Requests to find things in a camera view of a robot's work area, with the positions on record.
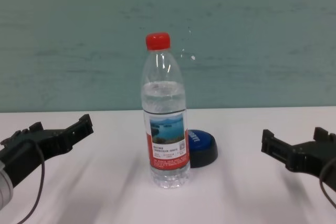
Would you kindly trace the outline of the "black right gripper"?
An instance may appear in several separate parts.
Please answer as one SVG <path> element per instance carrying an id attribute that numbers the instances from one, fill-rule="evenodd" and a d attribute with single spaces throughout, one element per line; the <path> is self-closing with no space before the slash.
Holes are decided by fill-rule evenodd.
<path id="1" fill-rule="evenodd" d="M 277 139 L 270 130 L 263 130 L 261 151 L 283 163 L 293 173 L 304 173 L 320 177 L 322 169 L 335 158 L 335 133 L 315 127 L 313 139 L 316 141 L 293 145 Z"/>

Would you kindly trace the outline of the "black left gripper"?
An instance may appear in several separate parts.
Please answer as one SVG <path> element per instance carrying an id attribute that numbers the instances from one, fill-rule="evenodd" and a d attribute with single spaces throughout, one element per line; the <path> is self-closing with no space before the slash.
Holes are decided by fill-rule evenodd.
<path id="1" fill-rule="evenodd" d="M 44 130 L 41 122 L 15 132 L 1 141 L 1 162 L 13 187 L 21 183 L 42 161 L 68 153 L 73 146 L 93 133 L 89 114 L 65 130 Z"/>

